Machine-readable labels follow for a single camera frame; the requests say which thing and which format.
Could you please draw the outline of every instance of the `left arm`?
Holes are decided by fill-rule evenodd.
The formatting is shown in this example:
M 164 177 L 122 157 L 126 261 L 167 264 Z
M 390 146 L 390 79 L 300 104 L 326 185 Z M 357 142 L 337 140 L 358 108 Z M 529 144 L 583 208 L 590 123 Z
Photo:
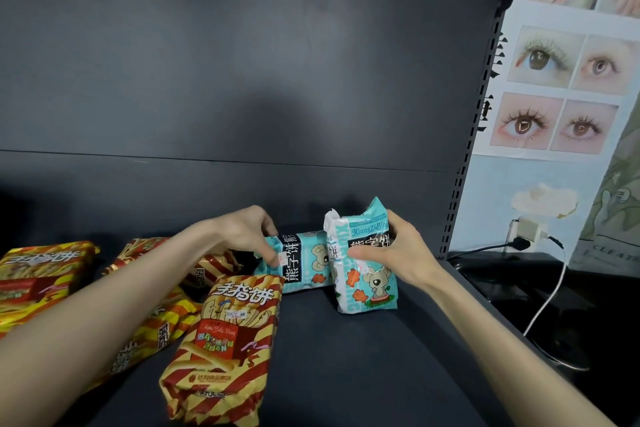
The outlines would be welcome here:
M 277 264 L 264 234 L 277 231 L 259 206 L 200 221 L 12 330 L 0 341 L 3 425 L 55 422 L 153 308 L 212 249 L 257 252 Z

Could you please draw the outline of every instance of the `teal snack bag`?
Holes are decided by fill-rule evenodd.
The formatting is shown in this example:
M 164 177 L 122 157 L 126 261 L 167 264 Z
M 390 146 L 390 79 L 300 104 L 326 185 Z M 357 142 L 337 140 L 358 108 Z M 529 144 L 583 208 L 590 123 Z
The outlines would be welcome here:
M 375 309 L 397 309 L 396 275 L 377 262 L 352 259 L 347 250 L 356 245 L 389 246 L 387 209 L 376 197 L 359 216 L 340 217 L 336 210 L 324 216 L 338 310 L 357 314 Z
M 267 237 L 266 240 L 278 253 L 280 264 L 272 268 L 263 259 L 254 275 L 276 274 L 284 277 L 283 294 L 332 285 L 326 233 L 279 235 Z

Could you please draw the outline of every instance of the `finger biscuit package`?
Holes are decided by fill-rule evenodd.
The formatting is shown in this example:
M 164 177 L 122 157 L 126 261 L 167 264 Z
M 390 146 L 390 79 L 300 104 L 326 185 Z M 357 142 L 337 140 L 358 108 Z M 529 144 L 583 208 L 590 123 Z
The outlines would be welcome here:
M 79 241 L 6 253 L 0 260 L 0 338 L 75 292 L 98 252 Z
M 224 277 L 160 377 L 171 419 L 258 425 L 284 278 Z
M 241 269 L 242 266 L 230 250 L 221 255 L 208 254 L 195 264 L 182 283 L 198 288 L 212 287 L 220 277 L 238 275 Z
M 113 264 L 105 269 L 103 275 L 114 273 L 167 240 L 168 238 L 132 240 L 127 243 Z M 200 307 L 201 305 L 189 299 L 180 287 L 174 287 L 87 390 L 106 382 L 112 376 L 140 363 L 179 339 L 196 322 Z
M 397 309 L 395 274 L 376 262 L 349 257 L 356 245 L 389 246 L 387 210 L 376 197 L 358 216 L 340 217 L 336 210 L 324 216 L 327 248 L 338 310 L 357 314 L 375 309 Z
M 272 268 L 262 259 L 255 274 L 284 277 L 283 294 L 332 285 L 325 232 L 280 235 L 266 240 L 278 253 L 280 263 Z

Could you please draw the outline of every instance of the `red and yellow striped package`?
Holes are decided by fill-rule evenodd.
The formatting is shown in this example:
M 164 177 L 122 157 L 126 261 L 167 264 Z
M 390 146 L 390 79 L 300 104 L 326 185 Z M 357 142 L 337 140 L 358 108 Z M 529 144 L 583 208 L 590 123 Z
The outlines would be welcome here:
M 234 254 L 227 250 L 222 255 L 205 255 L 182 280 L 186 286 L 212 287 L 220 277 L 238 275 L 242 265 Z
M 284 278 L 223 277 L 160 377 L 171 419 L 258 425 Z
M 127 243 L 113 264 L 105 269 L 103 275 L 113 273 L 141 255 L 162 245 L 168 239 L 138 238 L 132 240 Z M 138 327 L 132 338 L 118 352 L 113 363 L 100 372 L 87 390 L 106 382 L 112 376 L 140 363 L 179 339 L 197 321 L 201 306 L 201 304 L 189 299 L 180 287 L 174 287 L 171 293 Z
M 0 260 L 0 338 L 75 292 L 99 251 L 89 241 L 9 250 Z

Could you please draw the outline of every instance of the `right arm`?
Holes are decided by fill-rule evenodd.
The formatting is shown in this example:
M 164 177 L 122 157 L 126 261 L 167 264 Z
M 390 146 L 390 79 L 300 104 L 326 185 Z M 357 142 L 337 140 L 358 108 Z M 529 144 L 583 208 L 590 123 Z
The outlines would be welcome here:
M 354 259 L 393 270 L 438 304 L 517 427 L 604 427 L 614 424 L 485 309 L 433 257 L 420 233 L 392 211 L 396 240 L 388 248 L 355 246 Z

